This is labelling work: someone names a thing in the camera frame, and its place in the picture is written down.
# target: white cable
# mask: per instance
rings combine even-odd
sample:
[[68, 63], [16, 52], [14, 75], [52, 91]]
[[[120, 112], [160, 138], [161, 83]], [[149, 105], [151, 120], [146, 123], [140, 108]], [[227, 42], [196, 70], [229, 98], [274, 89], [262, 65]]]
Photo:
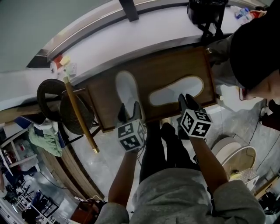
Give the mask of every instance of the white cable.
[[86, 199], [86, 200], [83, 200], [83, 199], [81, 199], [81, 198], [79, 198], [79, 197], [74, 197], [75, 199], [77, 199], [77, 200], [79, 200], [79, 201], [81, 201], [81, 202], [86, 202], [86, 201], [88, 201], [88, 200], [91, 200], [91, 199], [93, 199], [95, 196], [97, 196], [102, 202], [108, 202], [108, 200], [106, 200], [106, 201], [103, 201], [98, 195], [94, 195], [92, 198], [89, 198], [89, 199]]

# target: white cube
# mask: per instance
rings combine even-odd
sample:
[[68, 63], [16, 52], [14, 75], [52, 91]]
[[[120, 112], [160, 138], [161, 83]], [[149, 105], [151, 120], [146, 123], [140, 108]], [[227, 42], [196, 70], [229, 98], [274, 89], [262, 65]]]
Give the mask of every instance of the white cube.
[[190, 137], [206, 138], [212, 125], [209, 114], [189, 109], [185, 110], [181, 120], [182, 128]]
[[126, 152], [143, 147], [145, 129], [140, 119], [126, 123], [115, 130], [118, 141]]

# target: gray wall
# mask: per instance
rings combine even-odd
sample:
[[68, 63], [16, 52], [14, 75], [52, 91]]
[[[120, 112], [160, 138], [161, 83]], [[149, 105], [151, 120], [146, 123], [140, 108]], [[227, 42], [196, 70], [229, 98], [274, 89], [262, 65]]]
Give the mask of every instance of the gray wall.
[[67, 25], [109, 1], [0, 1], [0, 72], [22, 70]]

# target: wooden pole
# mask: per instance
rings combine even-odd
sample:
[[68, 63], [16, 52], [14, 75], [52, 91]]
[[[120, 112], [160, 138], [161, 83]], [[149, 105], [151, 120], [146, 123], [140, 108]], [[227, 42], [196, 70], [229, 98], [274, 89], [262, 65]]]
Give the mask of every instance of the wooden pole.
[[99, 149], [98, 149], [98, 146], [97, 144], [95, 143], [94, 139], [91, 137], [91, 133], [89, 132], [88, 130], [88, 127], [86, 126], [85, 122], [84, 122], [84, 119], [81, 115], [81, 112], [78, 108], [78, 105], [77, 105], [77, 102], [76, 102], [76, 96], [75, 94], [73, 93], [73, 89], [72, 89], [72, 86], [71, 86], [71, 83], [69, 81], [69, 78], [68, 77], [64, 77], [63, 78], [63, 81], [65, 83], [65, 87], [66, 87], [66, 90], [67, 90], [67, 94], [69, 96], [69, 99], [71, 101], [71, 104], [73, 106], [73, 109], [75, 111], [75, 114], [78, 118], [78, 121], [80, 123], [80, 126], [85, 134], [85, 136], [87, 137], [87, 140], [89, 141], [89, 144], [91, 145], [93, 151], [95, 153], [98, 153], [99, 152]]

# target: green towel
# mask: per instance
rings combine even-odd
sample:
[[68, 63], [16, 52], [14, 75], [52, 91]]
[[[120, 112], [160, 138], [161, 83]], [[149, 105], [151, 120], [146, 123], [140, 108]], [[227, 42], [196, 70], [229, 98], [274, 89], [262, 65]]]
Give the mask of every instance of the green towel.
[[59, 143], [58, 134], [55, 134], [52, 129], [43, 130], [44, 137], [35, 134], [34, 127], [29, 128], [29, 139], [34, 144], [54, 156], [62, 156], [62, 148]]

